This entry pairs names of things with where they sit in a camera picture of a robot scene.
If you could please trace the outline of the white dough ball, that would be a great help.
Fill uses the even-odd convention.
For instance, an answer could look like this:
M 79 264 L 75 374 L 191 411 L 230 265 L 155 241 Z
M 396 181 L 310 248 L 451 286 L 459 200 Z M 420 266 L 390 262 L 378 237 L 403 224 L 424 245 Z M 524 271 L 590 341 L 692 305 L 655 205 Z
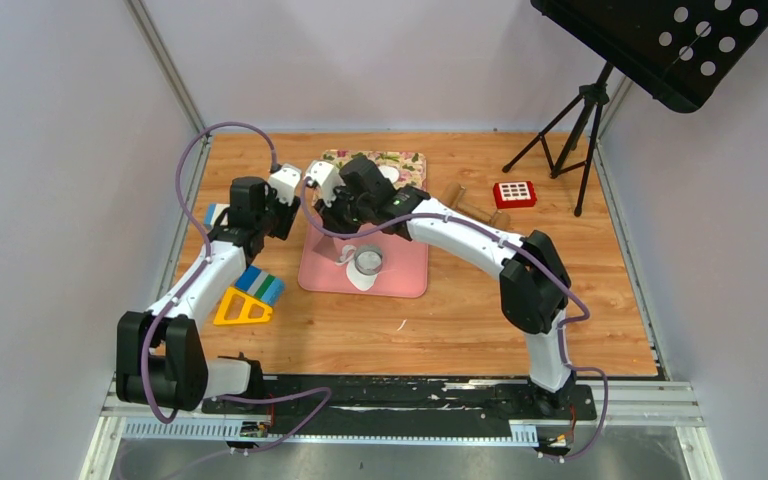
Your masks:
M 383 270 L 383 251 L 374 245 L 344 245 L 342 260 L 337 266 L 344 266 L 351 285 L 362 292 L 370 290 Z

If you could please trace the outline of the floral cutting mat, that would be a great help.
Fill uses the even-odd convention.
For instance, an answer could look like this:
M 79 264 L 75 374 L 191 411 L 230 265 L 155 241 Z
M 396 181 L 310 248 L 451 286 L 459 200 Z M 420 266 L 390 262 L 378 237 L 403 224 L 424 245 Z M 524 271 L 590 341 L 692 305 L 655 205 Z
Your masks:
M 426 157 L 419 152 L 331 149 L 324 151 L 320 160 L 330 162 L 340 169 L 358 156 L 365 156 L 378 166 L 389 165 L 398 168 L 401 176 L 399 181 L 394 184 L 396 189 L 405 185 L 426 188 Z

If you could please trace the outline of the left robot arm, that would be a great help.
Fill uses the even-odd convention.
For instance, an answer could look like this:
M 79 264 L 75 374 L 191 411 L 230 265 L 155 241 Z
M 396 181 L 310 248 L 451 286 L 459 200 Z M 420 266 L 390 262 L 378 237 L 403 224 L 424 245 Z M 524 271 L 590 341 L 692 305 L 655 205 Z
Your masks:
M 116 335 L 115 389 L 119 400 L 192 411 L 227 395 L 243 413 L 266 400 L 258 362 L 243 355 L 208 360 L 199 329 L 225 291 L 264 247 L 288 237 L 300 206 L 299 169 L 286 165 L 268 179 L 241 177 L 230 204 L 203 235 L 197 259 L 175 286 L 143 311 L 127 311 Z

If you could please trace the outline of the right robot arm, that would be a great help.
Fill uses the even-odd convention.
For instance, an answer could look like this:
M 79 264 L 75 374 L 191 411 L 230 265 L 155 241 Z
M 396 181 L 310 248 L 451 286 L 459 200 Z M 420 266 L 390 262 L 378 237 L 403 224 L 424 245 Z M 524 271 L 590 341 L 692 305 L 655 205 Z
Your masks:
M 395 235 L 442 249 L 496 280 L 502 314 L 525 336 L 533 408 L 552 418 L 569 407 L 575 375 L 562 359 L 559 328 L 571 280 L 545 233 L 506 232 L 456 212 L 420 188 L 397 188 L 365 156 L 341 168 L 316 161 L 304 184 L 318 191 L 315 210 L 323 233 L 340 239 Z

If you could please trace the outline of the pink plastic tray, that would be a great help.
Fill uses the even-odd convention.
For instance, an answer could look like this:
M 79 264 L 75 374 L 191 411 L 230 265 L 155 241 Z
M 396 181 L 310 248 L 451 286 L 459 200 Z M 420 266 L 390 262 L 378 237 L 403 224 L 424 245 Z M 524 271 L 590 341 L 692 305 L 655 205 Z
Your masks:
M 314 231 L 318 230 L 313 226 L 307 228 L 302 250 L 298 283 L 303 289 L 321 293 L 398 298 L 418 298 L 425 293 L 428 284 L 429 264 L 427 245 L 409 242 L 397 235 L 387 235 L 381 232 L 349 240 L 335 238 L 341 247 L 344 245 L 371 244 L 383 251 L 383 270 L 373 287 L 362 292 L 351 285 L 344 266 L 337 266 L 335 263 L 312 253 Z

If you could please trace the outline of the wooden double-ended roller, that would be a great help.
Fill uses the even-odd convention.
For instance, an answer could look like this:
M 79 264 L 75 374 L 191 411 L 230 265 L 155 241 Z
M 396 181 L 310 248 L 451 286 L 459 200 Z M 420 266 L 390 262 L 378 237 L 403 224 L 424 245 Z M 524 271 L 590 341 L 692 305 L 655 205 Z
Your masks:
M 456 210 L 469 218 L 480 221 L 496 229 L 508 229 L 511 222 L 509 214 L 502 212 L 501 210 L 490 212 L 489 210 L 483 210 L 478 206 L 471 204 L 466 198 L 466 192 L 467 189 L 465 186 L 458 182 L 452 182 L 446 187 L 443 194 L 439 197 L 439 200 L 445 206 Z

